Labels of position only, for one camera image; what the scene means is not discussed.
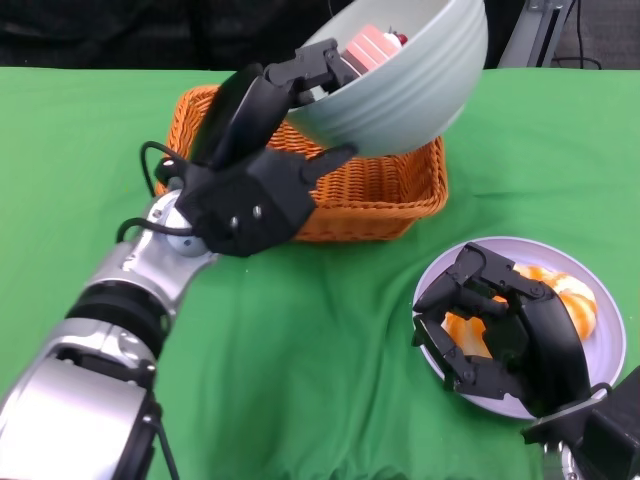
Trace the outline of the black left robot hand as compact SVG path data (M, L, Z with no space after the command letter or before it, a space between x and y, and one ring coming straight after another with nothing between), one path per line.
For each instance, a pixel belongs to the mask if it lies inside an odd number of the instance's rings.
M251 63L218 87L189 160L220 171L264 148L290 110L314 102L313 89L331 94L355 79L333 38L298 48L284 62Z

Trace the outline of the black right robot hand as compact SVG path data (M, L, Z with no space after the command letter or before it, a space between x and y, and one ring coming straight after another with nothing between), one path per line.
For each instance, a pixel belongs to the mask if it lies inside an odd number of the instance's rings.
M413 343L427 349L448 391L491 399L510 395L536 418L591 396L584 350L559 295L494 251L465 244L413 310ZM482 322L488 357L463 352L442 326L449 314Z

